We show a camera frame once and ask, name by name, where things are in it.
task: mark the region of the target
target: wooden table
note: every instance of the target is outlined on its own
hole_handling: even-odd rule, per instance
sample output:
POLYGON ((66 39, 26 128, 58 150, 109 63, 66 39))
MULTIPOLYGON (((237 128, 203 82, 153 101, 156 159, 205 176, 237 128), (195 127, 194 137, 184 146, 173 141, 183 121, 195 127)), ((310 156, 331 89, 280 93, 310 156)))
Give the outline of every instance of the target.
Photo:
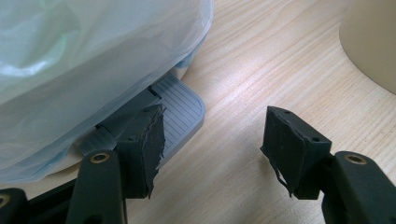
MULTIPOLYGON (((130 223, 323 223, 318 201, 290 198, 259 148, 268 105, 299 115, 332 153, 374 159, 396 183, 396 96, 366 77, 339 41, 345 0, 216 0, 205 43, 183 77, 206 105, 201 130, 160 170, 130 223)), ((38 183, 29 198, 77 174, 38 183)))

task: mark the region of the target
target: beige cylindrical object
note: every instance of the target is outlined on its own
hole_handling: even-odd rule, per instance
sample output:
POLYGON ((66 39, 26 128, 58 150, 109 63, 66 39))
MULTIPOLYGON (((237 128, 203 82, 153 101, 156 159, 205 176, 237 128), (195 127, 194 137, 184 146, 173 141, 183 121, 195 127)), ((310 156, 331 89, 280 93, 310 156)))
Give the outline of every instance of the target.
POLYGON ((351 0, 340 40, 367 77, 396 94, 396 0, 351 0))

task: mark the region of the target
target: wood grain surface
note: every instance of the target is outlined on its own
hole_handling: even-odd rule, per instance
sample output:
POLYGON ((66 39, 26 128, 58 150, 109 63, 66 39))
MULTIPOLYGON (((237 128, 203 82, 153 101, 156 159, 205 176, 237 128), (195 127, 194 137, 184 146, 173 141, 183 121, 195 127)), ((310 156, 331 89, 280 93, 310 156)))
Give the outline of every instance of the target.
MULTIPOLYGON (((374 159, 396 183, 396 95, 345 55, 338 30, 347 5, 215 0, 212 28, 182 79, 205 102, 204 125, 160 170, 150 200, 127 200, 129 223, 324 223, 322 195, 290 198, 260 152, 268 105, 330 138, 332 153, 374 159)), ((32 198, 77 171, 15 187, 32 198)))

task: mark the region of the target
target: gray plastic base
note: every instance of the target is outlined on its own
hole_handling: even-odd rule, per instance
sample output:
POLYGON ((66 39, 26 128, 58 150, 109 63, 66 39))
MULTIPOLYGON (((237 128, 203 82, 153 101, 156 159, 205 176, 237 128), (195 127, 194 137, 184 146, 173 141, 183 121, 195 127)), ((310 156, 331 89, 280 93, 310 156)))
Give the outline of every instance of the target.
POLYGON ((162 167, 202 126, 205 116, 205 105, 201 98, 173 75, 166 75, 141 91, 98 124, 97 129, 79 145, 79 149, 84 155, 98 149, 112 150, 129 121, 143 108, 158 104, 162 104, 165 109, 165 147, 160 162, 162 167))
POLYGON ((165 149, 161 167, 201 128, 205 105, 198 95, 172 75, 156 83, 152 90, 161 96, 160 103, 166 108, 163 114, 165 149))

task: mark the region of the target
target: plastic bag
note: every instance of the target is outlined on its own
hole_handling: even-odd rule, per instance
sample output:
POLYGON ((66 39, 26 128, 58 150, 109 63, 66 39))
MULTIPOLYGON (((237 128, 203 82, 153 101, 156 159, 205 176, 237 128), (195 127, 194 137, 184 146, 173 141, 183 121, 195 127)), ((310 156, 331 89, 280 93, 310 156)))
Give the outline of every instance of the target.
POLYGON ((2 1, 0 182, 42 178, 78 137, 189 56, 212 6, 2 1))

